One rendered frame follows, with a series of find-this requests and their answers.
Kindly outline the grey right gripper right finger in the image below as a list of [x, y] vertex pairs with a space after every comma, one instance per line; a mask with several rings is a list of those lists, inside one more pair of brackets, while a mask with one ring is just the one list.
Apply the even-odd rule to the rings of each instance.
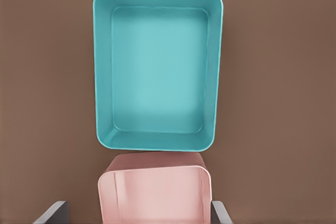
[[233, 224], [221, 201], [211, 202], [211, 224]]

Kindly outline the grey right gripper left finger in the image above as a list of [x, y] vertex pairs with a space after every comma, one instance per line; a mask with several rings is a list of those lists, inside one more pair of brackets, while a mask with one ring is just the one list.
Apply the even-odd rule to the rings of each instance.
[[69, 202], [55, 202], [33, 224], [69, 224]]

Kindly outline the pink rectangular plastic tray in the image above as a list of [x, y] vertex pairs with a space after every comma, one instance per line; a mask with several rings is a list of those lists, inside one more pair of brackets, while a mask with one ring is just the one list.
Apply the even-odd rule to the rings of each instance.
[[211, 222], [211, 176], [198, 152], [119, 154], [98, 192], [103, 224]]

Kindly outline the teal rectangular plastic tray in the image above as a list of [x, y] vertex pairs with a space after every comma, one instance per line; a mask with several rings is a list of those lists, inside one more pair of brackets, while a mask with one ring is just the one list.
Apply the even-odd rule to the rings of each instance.
[[201, 152], [215, 138], [222, 0], [93, 0], [98, 141]]

